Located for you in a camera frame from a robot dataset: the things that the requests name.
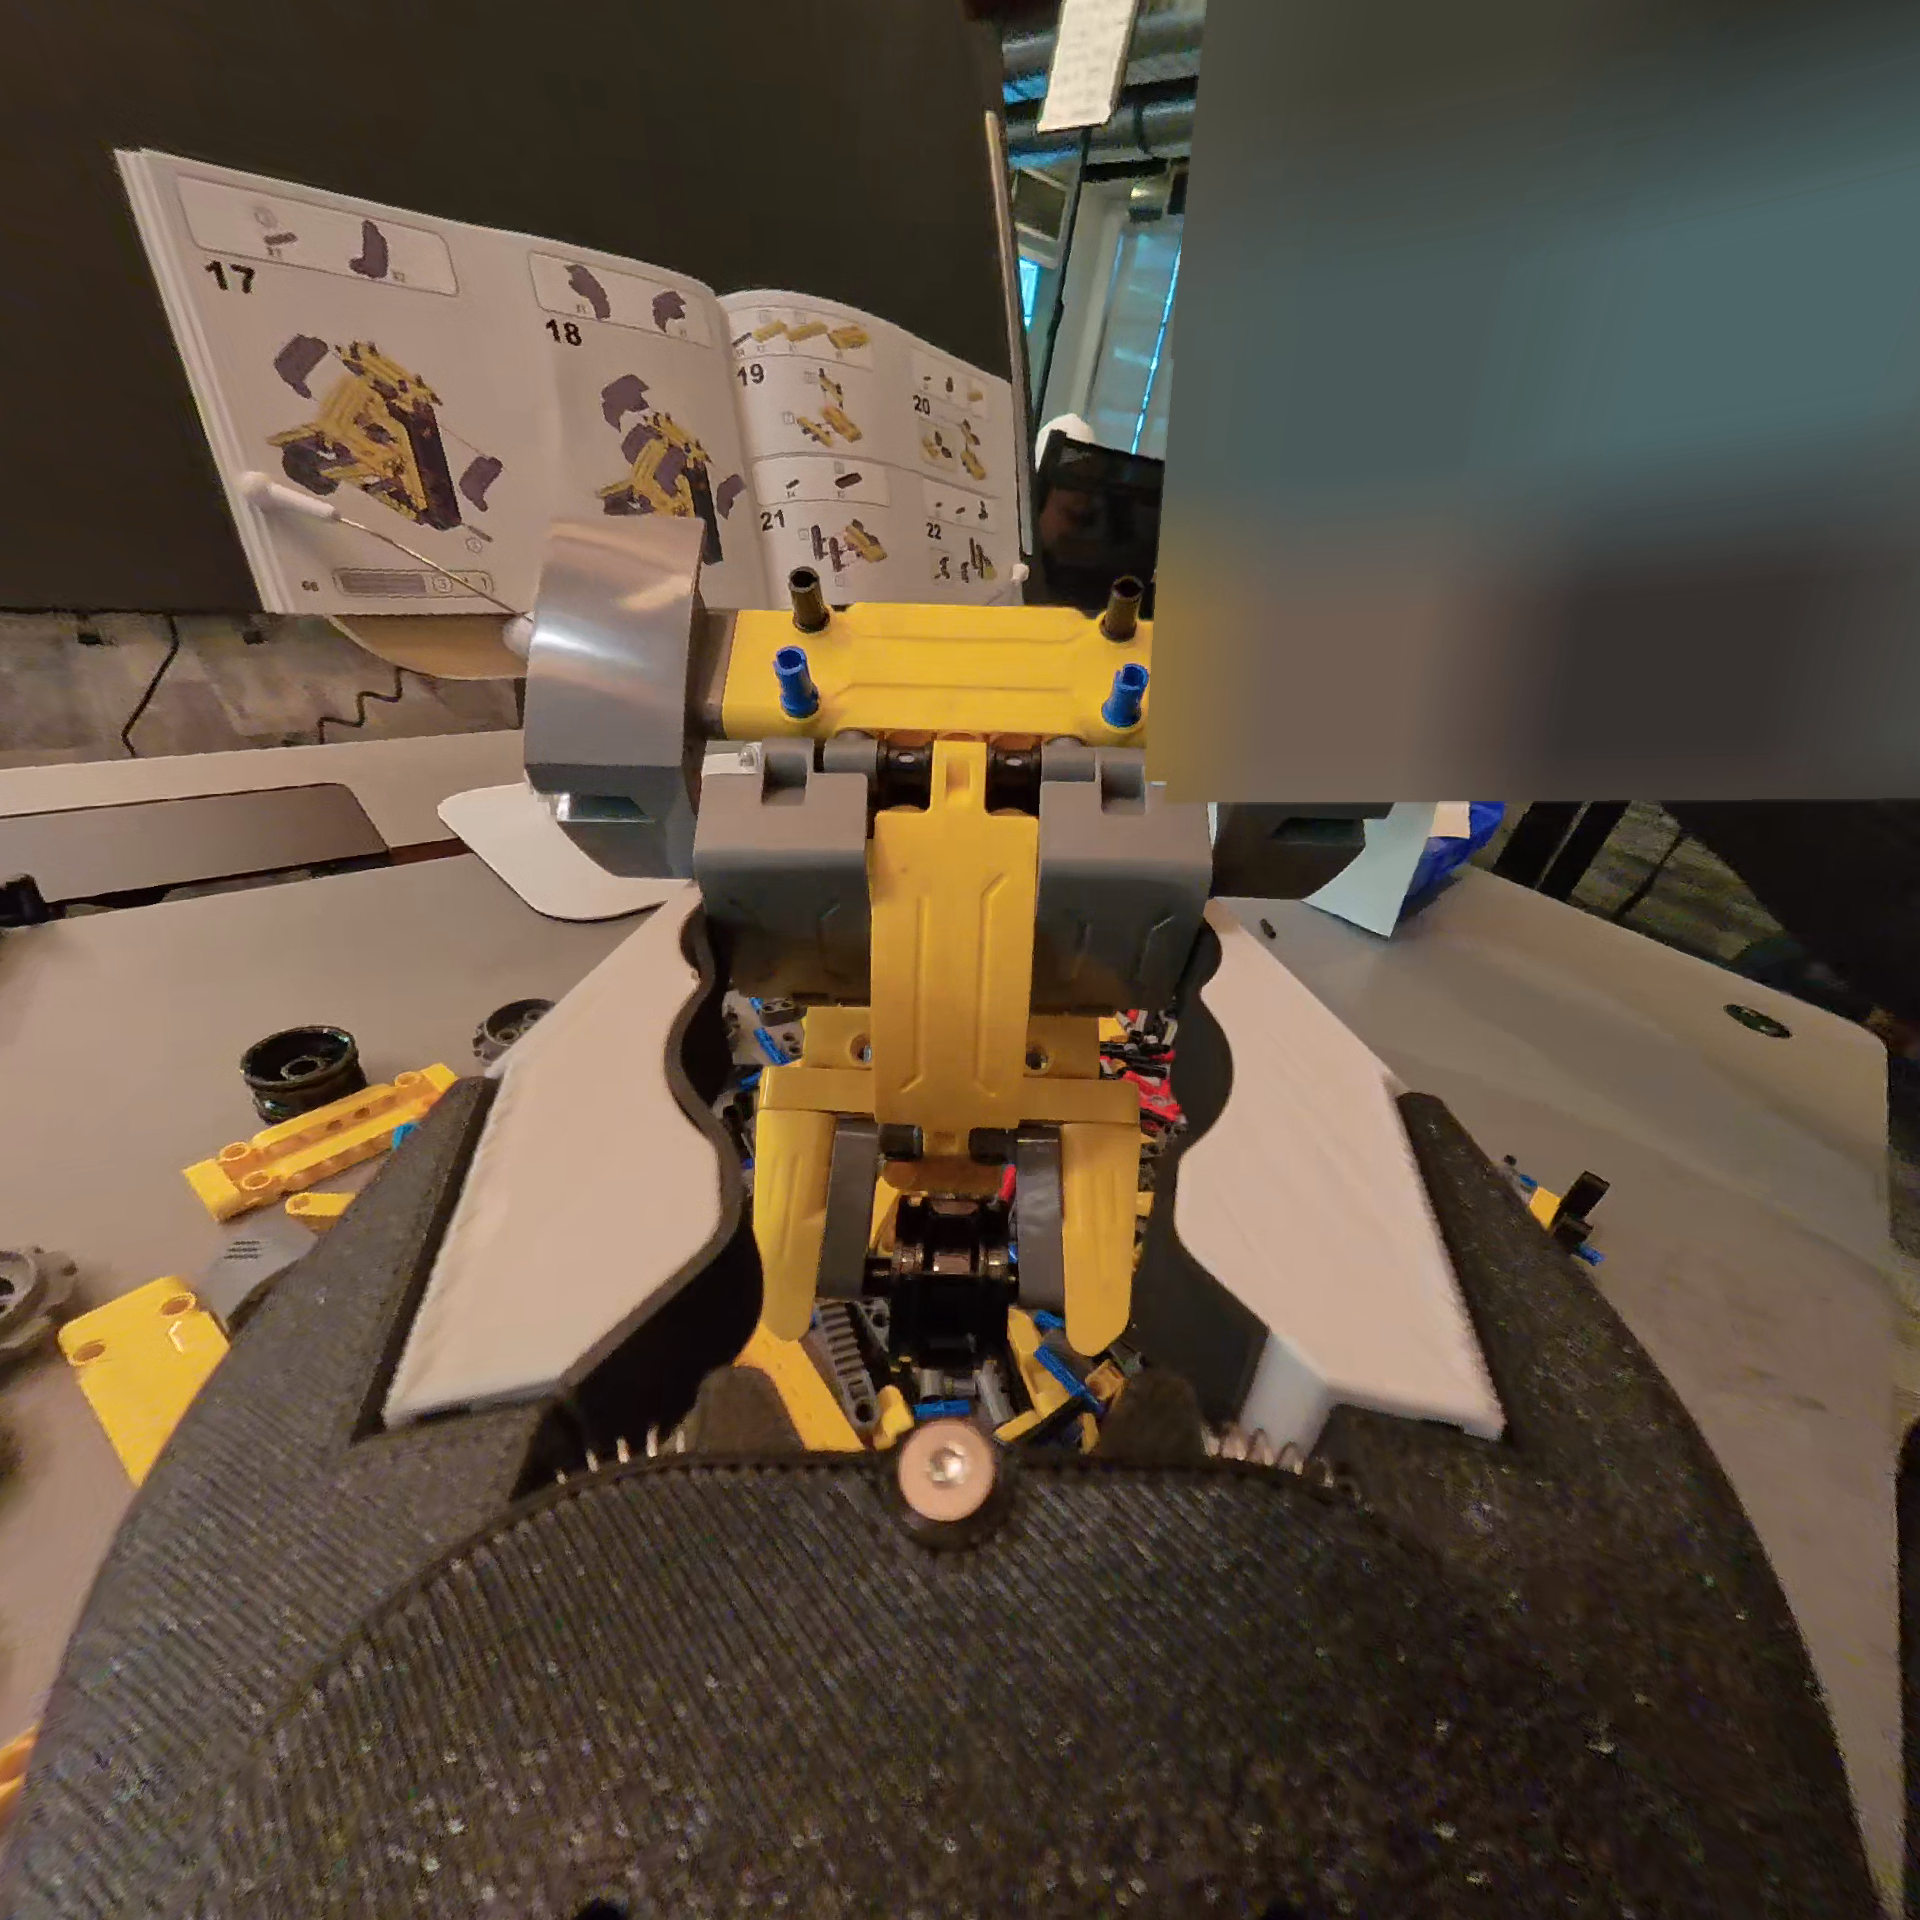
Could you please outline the white book stand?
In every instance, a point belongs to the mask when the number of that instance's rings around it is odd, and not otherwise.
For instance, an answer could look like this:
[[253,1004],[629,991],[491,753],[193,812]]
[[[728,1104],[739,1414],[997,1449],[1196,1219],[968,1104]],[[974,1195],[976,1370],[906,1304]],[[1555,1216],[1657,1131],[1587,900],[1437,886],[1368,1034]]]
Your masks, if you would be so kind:
[[867,912],[861,834],[884,738],[1074,730],[1070,611],[962,603],[724,611],[696,516],[563,519],[531,612],[483,631],[525,684],[522,775],[440,806],[534,912],[613,922],[708,871],[824,859]]

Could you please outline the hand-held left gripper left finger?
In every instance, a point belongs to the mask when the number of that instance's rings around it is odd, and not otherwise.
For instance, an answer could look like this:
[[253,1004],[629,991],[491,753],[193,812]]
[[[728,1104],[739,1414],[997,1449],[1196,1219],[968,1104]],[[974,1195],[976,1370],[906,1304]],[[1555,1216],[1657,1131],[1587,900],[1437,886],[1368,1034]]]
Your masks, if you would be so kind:
[[385,1427],[557,1403],[633,1339],[667,1398],[739,1353],[761,1264],[714,1111],[722,991],[704,900],[667,896],[486,1073]]

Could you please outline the black divider panel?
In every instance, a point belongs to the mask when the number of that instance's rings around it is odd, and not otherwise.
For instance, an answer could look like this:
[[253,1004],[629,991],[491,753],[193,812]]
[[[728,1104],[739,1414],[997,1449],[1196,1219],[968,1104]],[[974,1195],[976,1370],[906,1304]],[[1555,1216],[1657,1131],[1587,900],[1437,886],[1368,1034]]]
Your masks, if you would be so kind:
[[262,607],[114,152],[865,306],[1017,367],[969,6],[5,2],[8,612]]

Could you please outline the white hanging paper notice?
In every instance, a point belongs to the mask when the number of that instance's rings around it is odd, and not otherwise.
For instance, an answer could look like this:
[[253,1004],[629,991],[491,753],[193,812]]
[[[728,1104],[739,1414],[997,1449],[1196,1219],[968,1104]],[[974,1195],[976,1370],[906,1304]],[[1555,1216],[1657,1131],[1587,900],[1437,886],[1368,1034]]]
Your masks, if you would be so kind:
[[1085,132],[1117,103],[1137,32],[1139,2],[1060,2],[1035,130]]

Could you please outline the yellow toy vehicle model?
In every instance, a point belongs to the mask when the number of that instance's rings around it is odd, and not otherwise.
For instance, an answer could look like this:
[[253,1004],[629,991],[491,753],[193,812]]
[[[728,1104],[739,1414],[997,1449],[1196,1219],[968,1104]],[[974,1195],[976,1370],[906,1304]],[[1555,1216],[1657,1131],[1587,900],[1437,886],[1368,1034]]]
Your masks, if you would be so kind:
[[1141,1095],[1097,1026],[1164,1014],[1211,889],[1210,819],[1145,778],[1145,588],[1097,612],[714,611],[698,519],[560,519],[525,665],[525,774],[616,871],[696,880],[740,992],[828,1014],[761,1078],[761,1319],[882,1299],[908,1358],[1012,1305],[1085,1356],[1126,1329]]

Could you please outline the pile of toy building pieces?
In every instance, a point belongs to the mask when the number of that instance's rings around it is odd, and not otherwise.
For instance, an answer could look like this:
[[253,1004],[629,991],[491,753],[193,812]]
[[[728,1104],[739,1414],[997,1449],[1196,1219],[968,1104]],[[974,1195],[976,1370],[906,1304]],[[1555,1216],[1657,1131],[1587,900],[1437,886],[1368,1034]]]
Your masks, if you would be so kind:
[[[352,1202],[325,1182],[386,1158],[443,1099],[456,1074],[442,1063],[401,1073],[313,1111],[224,1146],[185,1174],[214,1222],[240,1235],[232,1287],[160,1278],[97,1313],[62,1321],[75,1283],[68,1256],[5,1240],[5,1368],[53,1339],[128,1480],[142,1483],[160,1449],[232,1347],[245,1302],[305,1257],[315,1227]],[[1131,1372],[1093,1347],[1074,1348],[1060,1315],[1012,1304],[1012,1252],[989,1252],[985,1280],[962,1280],[958,1256],[906,1266],[908,1230],[954,1227],[956,1206],[933,1216],[924,1193],[880,1185],[868,1297],[820,1304],[812,1330],[758,1329],[745,1364],[776,1379],[805,1438],[828,1449],[891,1448],[908,1427],[978,1417],[1004,1446],[1066,1428],[1093,1449],[1096,1419]]]

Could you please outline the open instruction booklet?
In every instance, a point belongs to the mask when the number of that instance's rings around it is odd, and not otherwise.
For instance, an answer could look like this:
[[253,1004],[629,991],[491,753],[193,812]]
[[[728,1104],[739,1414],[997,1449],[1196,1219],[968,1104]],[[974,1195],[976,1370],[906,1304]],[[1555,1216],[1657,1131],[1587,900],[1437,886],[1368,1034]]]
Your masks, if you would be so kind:
[[114,164],[270,612],[531,616],[563,522],[698,536],[722,611],[1021,596],[1010,383],[872,311]]

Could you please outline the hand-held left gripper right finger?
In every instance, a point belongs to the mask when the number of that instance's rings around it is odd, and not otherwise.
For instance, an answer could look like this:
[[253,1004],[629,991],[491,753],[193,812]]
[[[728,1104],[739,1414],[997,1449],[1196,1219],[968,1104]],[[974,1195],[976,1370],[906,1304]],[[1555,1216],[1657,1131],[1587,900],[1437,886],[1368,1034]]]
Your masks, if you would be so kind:
[[1402,1084],[1211,900],[1185,975],[1185,1129],[1145,1230],[1145,1360],[1210,1428],[1309,1452],[1339,1408],[1494,1441],[1505,1408]]

